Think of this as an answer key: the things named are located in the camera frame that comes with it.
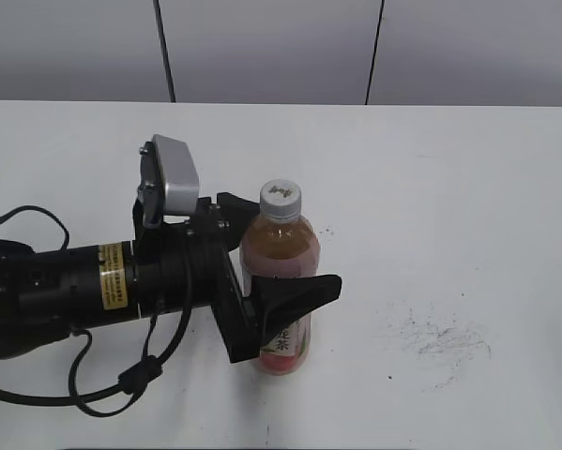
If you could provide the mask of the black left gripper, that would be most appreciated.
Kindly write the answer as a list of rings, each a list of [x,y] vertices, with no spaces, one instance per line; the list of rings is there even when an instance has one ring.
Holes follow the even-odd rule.
[[[172,341],[158,357],[162,364],[178,348],[190,314],[209,307],[232,363],[256,358],[281,331],[318,308],[339,299],[342,278],[253,277],[251,300],[243,296],[229,253],[260,214],[260,204],[230,192],[215,200],[200,198],[189,219],[155,229],[142,223],[143,208],[132,208],[132,287],[143,314],[180,310],[181,321]]]

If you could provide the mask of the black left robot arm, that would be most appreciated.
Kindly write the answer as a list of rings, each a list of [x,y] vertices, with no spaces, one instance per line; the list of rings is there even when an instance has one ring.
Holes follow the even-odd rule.
[[[258,277],[241,291],[230,252],[259,207],[227,192],[197,202],[189,219],[142,225],[111,245],[36,253],[0,240],[0,359],[88,329],[210,307],[232,362],[255,358],[282,329],[338,299],[336,275]]]

